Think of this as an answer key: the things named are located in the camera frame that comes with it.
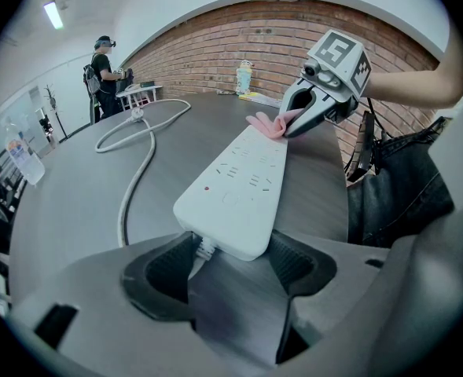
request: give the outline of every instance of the cable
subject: cable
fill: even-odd
[[[197,248],[197,257],[194,259],[193,269],[191,269],[191,273],[189,274],[187,280],[193,278],[193,276],[195,276],[198,271],[200,271],[204,263],[211,259],[214,252],[215,244],[208,237],[204,237],[201,240],[200,246]]]
[[[125,247],[125,246],[128,245],[125,219],[126,219],[126,216],[127,216],[127,208],[128,208],[129,203],[130,203],[130,198],[131,198],[132,193],[135,190],[135,187],[137,186],[137,183],[140,180],[142,174],[144,173],[145,169],[147,168],[147,166],[151,162],[151,158],[154,155],[154,151],[156,150],[156,139],[154,137],[153,131],[157,130],[157,129],[163,127],[163,126],[166,126],[168,123],[173,122],[179,116],[183,115],[184,113],[186,113],[188,110],[191,109],[191,104],[189,104],[189,102],[183,101],[181,99],[162,99],[162,100],[159,100],[159,101],[150,102],[150,103],[143,106],[143,108],[144,108],[144,107],[149,106],[151,104],[156,104],[156,103],[160,103],[160,102],[170,102],[170,101],[182,102],[184,104],[187,104],[187,108],[180,111],[177,115],[174,115],[174,116],[170,117],[168,120],[166,120],[166,121],[164,121],[164,122],[162,122],[160,124],[156,124],[155,126],[150,126],[148,121],[146,119],[143,119],[143,117],[142,117],[143,116],[143,111],[141,109],[139,109],[139,108],[133,109],[132,113],[131,113],[132,114],[131,117],[129,117],[126,121],[122,122],[118,126],[114,127],[112,130],[105,133],[98,140],[97,144],[95,145],[95,151],[98,152],[98,153],[102,153],[102,152],[111,151],[111,150],[113,150],[115,148],[118,148],[118,147],[120,147],[122,145],[125,145],[128,142],[134,140],[135,138],[143,136],[143,135],[145,135],[147,133],[149,133],[149,135],[151,137],[151,148],[149,149],[149,152],[148,152],[147,156],[145,157],[144,161],[142,162],[141,166],[138,168],[137,172],[135,173],[135,175],[131,179],[131,182],[127,187],[127,190],[126,190],[126,192],[125,192],[125,194],[123,196],[123,200],[121,201],[121,205],[119,207],[118,222],[117,222],[117,236],[118,236],[118,243],[119,243],[120,247]],[[116,142],[115,144],[109,145],[108,147],[100,148],[100,144],[102,142],[104,142],[104,140],[107,137],[114,134],[117,130],[120,130],[120,129],[128,126],[129,124],[133,124],[133,123],[136,123],[136,122],[139,122],[139,121],[142,121],[142,122],[145,123],[145,125],[147,126],[147,130],[139,131],[138,133],[132,134],[129,137],[126,137],[123,140]]]
[[[354,149],[354,151],[351,153],[351,157],[350,157],[350,159],[348,160],[348,163],[347,163],[347,164],[345,165],[345,167],[344,167],[344,173],[347,173],[347,170],[348,170],[348,168],[350,167],[351,160],[354,158],[354,154],[355,154],[355,149]]]
[[[376,124],[385,132],[390,138],[393,138],[394,136],[391,135],[388,131],[385,130],[385,128],[381,125],[380,120],[378,120],[378,116],[376,116],[376,112],[374,111],[373,108],[373,103],[371,102],[370,98],[367,98],[367,103],[369,104],[369,109],[371,109],[371,113],[373,113],[374,119],[376,120]]]

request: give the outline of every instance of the gray table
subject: gray table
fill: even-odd
[[[246,115],[262,111],[273,117],[277,112],[235,96],[206,93],[186,99],[193,108],[156,133],[156,154],[130,205],[130,243],[180,232],[172,213],[175,200],[248,125]],[[160,103],[146,115],[156,124],[181,109],[180,103]],[[104,154],[95,153],[94,145],[128,115],[115,115],[63,143],[43,160],[46,174],[38,186],[27,187],[11,243],[9,282],[15,307],[66,266],[118,247],[119,203],[149,150],[149,137]],[[142,128],[130,126],[106,142]],[[332,125],[322,124],[289,142],[275,228],[346,241],[347,193]],[[200,336],[242,375],[274,366],[286,300],[266,255],[241,262],[217,252],[189,284]],[[224,313],[226,325],[217,324]]]

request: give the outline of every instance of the brick wall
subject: brick wall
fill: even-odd
[[[373,16],[313,0],[246,2],[196,16],[165,32],[125,64],[135,82],[154,80],[163,97],[234,90],[236,69],[253,62],[251,90],[281,98],[299,76],[307,51],[329,29],[361,41],[374,71],[433,69],[437,60],[413,39]],[[395,136],[430,123],[433,111],[376,101],[374,108]],[[366,101],[336,128],[344,162],[350,159]]]

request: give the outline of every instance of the bottle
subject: bottle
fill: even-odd
[[[248,60],[243,60],[240,67],[237,68],[237,93],[243,95],[250,93],[250,78],[252,77],[252,63]]]
[[[31,185],[35,185],[44,175],[44,165],[35,152],[30,149],[18,127],[11,123],[9,116],[4,119],[4,127],[6,130],[6,151],[27,181]]]

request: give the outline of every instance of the white power strip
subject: white power strip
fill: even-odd
[[[251,261],[268,247],[287,140],[271,140],[247,127],[179,197],[174,214],[185,230]]]

